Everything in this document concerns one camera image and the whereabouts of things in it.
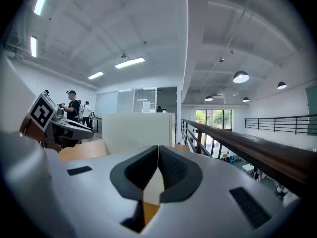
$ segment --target chair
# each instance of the chair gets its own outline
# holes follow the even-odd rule
[[[233,164],[234,163],[234,155],[229,156],[229,163]]]

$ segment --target black cap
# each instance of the black cap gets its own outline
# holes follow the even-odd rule
[[[76,92],[75,92],[74,90],[67,91],[67,93],[68,93],[68,94],[73,93],[73,94],[75,94],[75,95],[76,95]]]

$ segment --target black metal railing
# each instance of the black metal railing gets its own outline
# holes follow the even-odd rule
[[[221,158],[225,147],[227,152],[232,151],[298,196],[304,194],[309,177],[316,169],[317,155],[312,151],[184,119],[181,131],[185,144],[189,144],[195,153]],[[203,140],[207,136],[212,141],[210,147],[206,147],[206,140]]]
[[[244,128],[317,136],[317,114],[294,117],[244,118]]]

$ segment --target metal railing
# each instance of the metal railing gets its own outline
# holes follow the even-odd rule
[[[189,125],[197,131],[197,136],[190,131]],[[195,153],[213,157],[217,148],[216,157],[220,158],[222,147],[226,147],[298,196],[305,193],[309,178],[316,169],[317,154],[312,151],[184,119],[182,119],[181,131],[185,144],[190,144]],[[212,139],[209,151],[202,142],[203,135]]]
[[[317,114],[294,117],[244,118],[244,128],[317,136]]]

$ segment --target black t-shirt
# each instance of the black t-shirt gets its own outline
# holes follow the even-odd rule
[[[69,102],[68,107],[74,108],[75,110],[73,112],[67,112],[67,119],[73,120],[74,118],[78,118],[78,112],[80,107],[79,101],[75,99]]]

